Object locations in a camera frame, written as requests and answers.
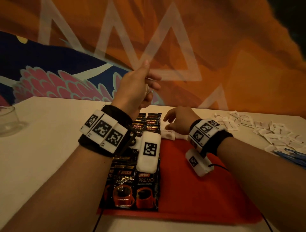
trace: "wrist strap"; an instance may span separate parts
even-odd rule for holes
[[[115,106],[105,105],[96,110],[80,131],[83,135],[78,142],[81,146],[98,154],[114,157],[128,147],[131,141],[132,119]]]
[[[207,118],[198,119],[191,125],[188,141],[205,158],[206,153],[217,155],[218,146],[227,137],[233,135],[226,131],[225,126]]]

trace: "clear glass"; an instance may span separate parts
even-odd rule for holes
[[[20,122],[14,106],[0,107],[0,136],[18,132]]]

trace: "red cloth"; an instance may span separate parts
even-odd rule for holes
[[[105,210],[104,214],[221,224],[259,222],[260,211],[228,171],[215,167],[203,177],[196,175],[185,158],[190,148],[185,140],[162,140],[158,212]],[[218,157],[208,154],[208,158],[224,166]]]

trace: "forearm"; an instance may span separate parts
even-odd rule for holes
[[[232,137],[219,145],[217,155],[276,227],[306,230],[304,169]]]
[[[96,220],[111,162],[78,146],[2,232],[87,231]]]

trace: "cable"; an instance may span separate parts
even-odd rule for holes
[[[265,216],[263,215],[263,213],[261,213],[261,216],[262,216],[263,219],[265,220],[265,222],[266,222],[267,226],[269,227],[270,231],[273,232],[273,230],[272,230],[270,224],[268,223],[268,220],[265,218]]]
[[[95,230],[97,229],[98,224],[99,224],[100,219],[101,219],[101,216],[102,216],[102,214],[103,214],[103,210],[104,210],[104,209],[101,209],[101,213],[100,213],[100,215],[99,215],[99,217],[98,217],[98,220],[97,220],[97,222],[96,222],[96,224],[95,224],[95,227],[94,227],[94,229],[93,229],[92,232],[95,232]]]
[[[208,165],[208,166],[209,166],[209,167],[211,167],[211,166],[217,166],[217,167],[220,167],[220,168],[225,169],[226,171],[229,171],[227,168],[225,168],[225,167],[223,167],[223,166],[221,166],[221,165],[219,165],[219,164],[215,164],[215,163],[212,163],[212,164],[210,164],[210,165]],[[273,232],[273,230],[272,230],[270,224],[268,223],[268,220],[265,218],[265,216],[263,215],[262,212],[260,212],[260,213],[261,213],[261,216],[263,217],[263,219],[265,220],[267,226],[269,227],[270,231]]]
[[[226,171],[229,171],[227,168],[225,168],[225,167],[223,167],[223,166],[221,166],[221,165],[219,165],[219,164],[215,164],[215,163],[212,163],[212,164],[210,164],[210,165],[208,165],[209,167],[211,167],[211,166],[217,166],[217,167],[220,167],[220,168],[223,168],[223,169],[225,169]]]

